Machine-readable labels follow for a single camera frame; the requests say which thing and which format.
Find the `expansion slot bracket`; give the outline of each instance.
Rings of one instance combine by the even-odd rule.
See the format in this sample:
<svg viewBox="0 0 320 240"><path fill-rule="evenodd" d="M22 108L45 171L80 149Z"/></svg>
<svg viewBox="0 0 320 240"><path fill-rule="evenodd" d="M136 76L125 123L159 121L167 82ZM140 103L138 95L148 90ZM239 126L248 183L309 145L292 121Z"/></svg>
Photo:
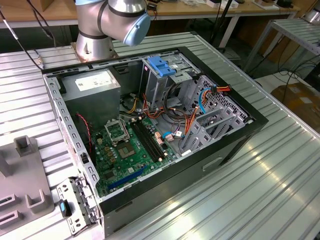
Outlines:
<svg viewBox="0 0 320 240"><path fill-rule="evenodd" d="M56 187L60 210L67 218L73 236L87 229L101 218L93 192L83 177L70 177Z"/></svg>

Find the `green motherboard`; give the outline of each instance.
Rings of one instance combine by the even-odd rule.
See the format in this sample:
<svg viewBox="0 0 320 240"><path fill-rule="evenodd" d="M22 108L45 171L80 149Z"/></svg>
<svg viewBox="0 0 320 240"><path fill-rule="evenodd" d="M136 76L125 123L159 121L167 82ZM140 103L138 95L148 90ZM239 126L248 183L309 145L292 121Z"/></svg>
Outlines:
<svg viewBox="0 0 320 240"><path fill-rule="evenodd" d="M100 197L106 196L134 182L137 178L164 167L177 158L167 142L161 146L157 143L157 138L155 137L156 129L148 118L142 119L141 123L152 137L152 140L150 136L147 137L153 141L153 145L158 145L165 157L161 159L162 161L158 161L155 160L155 157L150 156L144 147L144 145L148 144L146 135L144 134L144 137L140 135L140 138L138 138L131 122L123 124L129 135L129 140L119 141L116 146L113 146L112 139L105 128L94 133L92 139L96 152L95 168L100 177L96 189ZM117 125L109 127L108 131L113 138L124 134Z"/></svg>

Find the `white sticker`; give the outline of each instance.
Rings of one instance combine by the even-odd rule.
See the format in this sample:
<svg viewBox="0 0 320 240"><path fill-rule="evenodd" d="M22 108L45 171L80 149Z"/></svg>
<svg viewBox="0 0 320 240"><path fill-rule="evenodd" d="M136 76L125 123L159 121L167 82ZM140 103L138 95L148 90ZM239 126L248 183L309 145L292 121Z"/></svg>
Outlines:
<svg viewBox="0 0 320 240"><path fill-rule="evenodd" d="M300 97L301 101L305 104L312 104L312 101L308 97Z"/></svg>
<svg viewBox="0 0 320 240"><path fill-rule="evenodd" d="M176 135L177 137L181 137L182 131L176 131L175 135Z"/></svg>
<svg viewBox="0 0 320 240"><path fill-rule="evenodd" d="M295 94L298 94L298 93L301 92L300 89L297 88L297 87L295 87L295 86L290 86L289 89L290 89L292 92L294 92Z"/></svg>
<svg viewBox="0 0 320 240"><path fill-rule="evenodd" d="M187 154L189 154L189 153L191 153L191 150L190 150L190 149L187 150L187 151L185 151L184 153L182 153L181 156L185 156L185 155L187 155Z"/></svg>
<svg viewBox="0 0 320 240"><path fill-rule="evenodd" d="M107 71L104 71L97 75L78 78L77 80L75 80L75 84L78 86L79 90L82 92L85 90L94 89L94 88L112 84L112 78Z"/></svg>

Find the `metal table surface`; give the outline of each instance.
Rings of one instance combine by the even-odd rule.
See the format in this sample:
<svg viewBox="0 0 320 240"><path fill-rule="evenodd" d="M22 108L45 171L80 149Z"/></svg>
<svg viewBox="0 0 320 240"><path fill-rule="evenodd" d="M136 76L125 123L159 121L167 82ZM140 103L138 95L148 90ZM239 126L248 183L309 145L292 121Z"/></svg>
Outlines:
<svg viewBox="0 0 320 240"><path fill-rule="evenodd" d="M320 54L319 25L312 25L311 23L308 23L300 18L271 20L265 27L263 33L261 34L260 38L253 47L250 55L248 56L245 66L243 68L244 71L246 71L252 63L254 57L258 53L259 49L261 48L271 29L277 30L278 35L274 38L273 42L270 44L268 50L265 52L264 55L266 55L275 47L275 45L283 35L295 41L297 44L299 44L306 50L312 52L313 54Z"/></svg>
<svg viewBox="0 0 320 240"><path fill-rule="evenodd" d="M264 92L201 37L147 37L136 47L115 41L120 56L186 46L269 120L227 164L109 239L313 239L320 230L320 136ZM39 50L47 68L74 64L71 47ZM1 239L70 239L55 186L76 175L40 72L22 52L0 54L0 144L35 137L55 210ZM96 226L76 239L98 239Z"/></svg>

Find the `robotic arm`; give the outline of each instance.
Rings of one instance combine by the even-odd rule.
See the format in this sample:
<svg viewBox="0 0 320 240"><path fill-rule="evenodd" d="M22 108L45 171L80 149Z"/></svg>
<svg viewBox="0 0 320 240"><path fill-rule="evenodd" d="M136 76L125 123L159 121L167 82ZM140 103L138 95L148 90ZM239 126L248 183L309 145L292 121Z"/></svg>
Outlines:
<svg viewBox="0 0 320 240"><path fill-rule="evenodd" d="M79 35L76 52L83 61L112 58L112 39L129 46L141 43L150 17L144 0L76 0Z"/></svg>

